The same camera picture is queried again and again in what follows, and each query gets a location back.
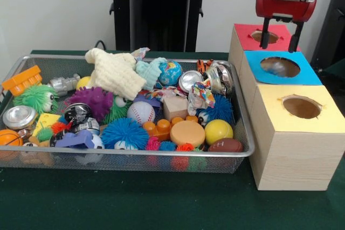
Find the baseball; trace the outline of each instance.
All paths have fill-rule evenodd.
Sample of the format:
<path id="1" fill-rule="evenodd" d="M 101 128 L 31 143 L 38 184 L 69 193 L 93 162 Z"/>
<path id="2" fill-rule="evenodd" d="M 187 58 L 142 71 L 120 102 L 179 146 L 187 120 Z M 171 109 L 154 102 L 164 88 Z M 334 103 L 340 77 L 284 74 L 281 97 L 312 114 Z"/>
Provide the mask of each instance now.
<path id="1" fill-rule="evenodd" d="M 155 110 L 147 102 L 134 102 L 127 111 L 127 118 L 130 118 L 140 125 L 155 119 Z"/>

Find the yellow sponge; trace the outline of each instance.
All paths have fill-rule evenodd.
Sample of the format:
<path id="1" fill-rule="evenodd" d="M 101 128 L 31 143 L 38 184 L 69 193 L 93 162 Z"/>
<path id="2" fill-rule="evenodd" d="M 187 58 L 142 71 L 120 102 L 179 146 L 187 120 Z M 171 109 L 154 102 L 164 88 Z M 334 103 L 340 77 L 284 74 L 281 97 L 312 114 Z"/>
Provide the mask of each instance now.
<path id="1" fill-rule="evenodd" d="M 55 122 L 58 121 L 60 115 L 50 114 L 50 113 L 42 113 L 38 119 L 36 128 L 34 129 L 32 135 L 37 136 L 37 133 L 43 128 L 51 127 Z"/>

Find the metal tray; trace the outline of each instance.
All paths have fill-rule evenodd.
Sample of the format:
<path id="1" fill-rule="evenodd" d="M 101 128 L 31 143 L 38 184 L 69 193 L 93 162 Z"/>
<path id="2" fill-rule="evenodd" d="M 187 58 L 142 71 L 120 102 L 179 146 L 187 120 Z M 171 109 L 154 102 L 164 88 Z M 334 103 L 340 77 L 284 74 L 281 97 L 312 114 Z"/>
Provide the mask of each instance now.
<path id="1" fill-rule="evenodd" d="M 196 60 L 174 60 L 181 64 L 184 71 L 196 69 Z M 231 102 L 235 122 L 232 126 L 234 138 L 243 144 L 244 151 L 241 153 L 0 146 L 0 154 L 2 155 L 6 155 L 5 152 L 19 152 L 10 161 L 0 159 L 0 167 L 234 173 L 244 157 L 248 157 L 254 152 L 253 131 L 234 66 L 225 61 L 217 62 L 224 64 L 233 77 L 234 89 Z M 28 55 L 16 62 L 4 80 L 34 65 L 38 65 L 42 71 L 42 83 L 47 83 L 54 77 L 70 77 L 74 73 L 78 73 L 81 77 L 87 76 L 91 74 L 94 68 L 94 65 L 85 61 L 84 56 Z M 2 87 L 0 89 L 2 95 L 0 129 L 5 129 L 2 115 L 5 110 L 13 106 L 12 95 L 10 92 L 5 93 Z M 58 102 L 58 111 L 61 111 L 65 108 L 64 98 L 60 98 Z M 54 165 L 48 167 L 42 164 L 25 164 L 20 160 L 20 156 L 26 152 L 44 152 L 40 154 L 49 156 L 54 161 Z"/>

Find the light blue cloth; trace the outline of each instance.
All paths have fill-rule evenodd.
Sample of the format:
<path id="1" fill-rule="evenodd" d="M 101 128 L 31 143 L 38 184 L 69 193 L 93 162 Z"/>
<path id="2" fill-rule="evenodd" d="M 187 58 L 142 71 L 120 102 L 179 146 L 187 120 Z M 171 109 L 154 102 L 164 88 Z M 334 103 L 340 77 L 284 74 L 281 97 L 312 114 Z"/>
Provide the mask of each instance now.
<path id="1" fill-rule="evenodd" d="M 135 72 L 142 78 L 146 79 L 146 84 L 143 89 L 153 90 L 158 77 L 162 73 L 160 70 L 160 64 L 164 62 L 167 62 L 166 58 L 156 58 L 151 61 L 151 63 L 144 61 L 137 62 Z"/>

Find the black cable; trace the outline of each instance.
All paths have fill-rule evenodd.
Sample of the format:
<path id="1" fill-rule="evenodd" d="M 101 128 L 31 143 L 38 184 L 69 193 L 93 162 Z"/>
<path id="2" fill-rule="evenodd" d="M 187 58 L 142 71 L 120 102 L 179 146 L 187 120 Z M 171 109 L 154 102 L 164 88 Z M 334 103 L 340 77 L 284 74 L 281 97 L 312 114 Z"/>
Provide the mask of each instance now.
<path id="1" fill-rule="evenodd" d="M 102 40 L 98 40 L 98 41 L 96 42 L 95 48 L 97 48 L 97 46 L 98 46 L 99 44 L 102 44 L 103 50 L 105 50 L 105 51 L 107 50 L 107 47 L 106 47 L 106 45 L 104 44 L 104 42 L 103 42 Z"/>

